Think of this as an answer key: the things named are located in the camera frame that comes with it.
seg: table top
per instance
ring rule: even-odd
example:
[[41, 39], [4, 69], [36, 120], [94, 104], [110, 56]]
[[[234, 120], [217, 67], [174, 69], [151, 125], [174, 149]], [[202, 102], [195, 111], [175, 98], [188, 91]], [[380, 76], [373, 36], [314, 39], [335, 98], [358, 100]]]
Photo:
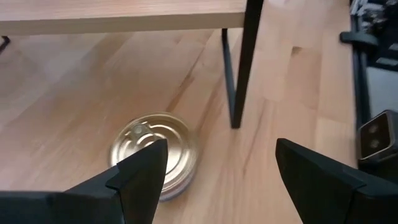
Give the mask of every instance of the table top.
[[3, 0], [0, 33], [241, 27], [245, 0]]

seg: wooden floor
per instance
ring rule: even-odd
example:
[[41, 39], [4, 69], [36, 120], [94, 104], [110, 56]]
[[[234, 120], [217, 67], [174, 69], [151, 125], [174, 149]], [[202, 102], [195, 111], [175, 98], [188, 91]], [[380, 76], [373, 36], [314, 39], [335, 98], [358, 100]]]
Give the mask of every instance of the wooden floor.
[[[109, 146], [142, 113], [196, 130], [197, 176], [154, 223], [300, 223], [275, 140], [350, 166], [348, 0], [264, 5], [243, 126], [229, 128], [220, 30], [12, 36], [0, 55], [0, 189], [65, 190], [108, 168]], [[234, 64], [241, 29], [230, 30]]]

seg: tin can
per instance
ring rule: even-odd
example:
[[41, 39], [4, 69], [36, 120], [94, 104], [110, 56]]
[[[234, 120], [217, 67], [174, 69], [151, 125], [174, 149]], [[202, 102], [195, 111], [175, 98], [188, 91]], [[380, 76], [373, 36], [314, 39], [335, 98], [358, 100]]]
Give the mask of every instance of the tin can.
[[160, 201], [182, 193], [195, 175], [199, 156], [197, 138], [180, 118], [166, 112], [145, 114], [130, 121], [111, 147], [110, 166], [159, 138], [167, 139], [169, 159]]

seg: table leg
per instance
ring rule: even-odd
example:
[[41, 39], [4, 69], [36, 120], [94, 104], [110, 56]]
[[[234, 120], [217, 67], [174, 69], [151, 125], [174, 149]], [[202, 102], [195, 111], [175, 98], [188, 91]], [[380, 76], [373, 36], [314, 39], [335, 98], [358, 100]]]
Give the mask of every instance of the table leg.
[[253, 61], [254, 48], [256, 47], [257, 32], [259, 28], [262, 5], [264, 0], [248, 0], [244, 15], [242, 48], [239, 61], [238, 82], [234, 87], [231, 53], [228, 44], [228, 29], [222, 29], [225, 80], [228, 94], [229, 117], [231, 127], [241, 127], [244, 102], [248, 89], [250, 70]]
[[8, 38], [7, 36], [1, 36], [1, 38], [3, 39], [3, 43], [0, 45], [0, 54], [11, 42], [10, 38]]

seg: wood grain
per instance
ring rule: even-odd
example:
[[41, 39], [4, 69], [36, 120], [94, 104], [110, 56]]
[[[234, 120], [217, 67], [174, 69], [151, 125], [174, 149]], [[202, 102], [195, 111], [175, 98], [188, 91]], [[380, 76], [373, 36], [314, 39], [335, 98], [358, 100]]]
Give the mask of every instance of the wood grain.
[[2, 35], [215, 29], [243, 25], [244, 0], [4, 0]]
[[[264, 12], [239, 130], [229, 127], [220, 30], [11, 36], [0, 55], [0, 190], [68, 189], [108, 168], [129, 120], [169, 111], [196, 131], [201, 158], [154, 223], [301, 223], [275, 143], [355, 166], [351, 49], [338, 42], [349, 7], [272, 0]], [[229, 30], [235, 71], [241, 34]]]

